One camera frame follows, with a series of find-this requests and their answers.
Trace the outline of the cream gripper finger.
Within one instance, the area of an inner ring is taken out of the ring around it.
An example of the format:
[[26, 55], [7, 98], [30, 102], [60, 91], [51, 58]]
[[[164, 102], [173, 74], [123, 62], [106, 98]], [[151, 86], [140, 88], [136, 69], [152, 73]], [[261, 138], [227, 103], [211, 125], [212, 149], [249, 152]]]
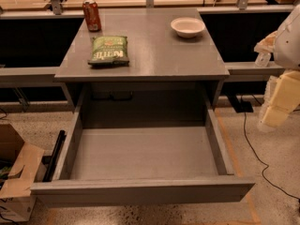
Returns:
[[266, 84], [263, 100], [258, 129], [273, 131], [300, 105], [300, 72], [286, 70], [279, 77], [271, 76]]
[[272, 53], [275, 49], [275, 39], [277, 36], [277, 31], [272, 32], [260, 42], [258, 42], [255, 47], [254, 51], [256, 53]]

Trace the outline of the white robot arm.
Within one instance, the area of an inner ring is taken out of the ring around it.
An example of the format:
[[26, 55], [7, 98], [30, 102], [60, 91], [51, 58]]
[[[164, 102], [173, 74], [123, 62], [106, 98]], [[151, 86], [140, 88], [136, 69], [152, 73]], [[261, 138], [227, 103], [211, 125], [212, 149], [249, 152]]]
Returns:
[[296, 6], [279, 26], [254, 47], [258, 54], [271, 53], [274, 62], [284, 68], [266, 84], [258, 128], [273, 131], [300, 105], [300, 6]]

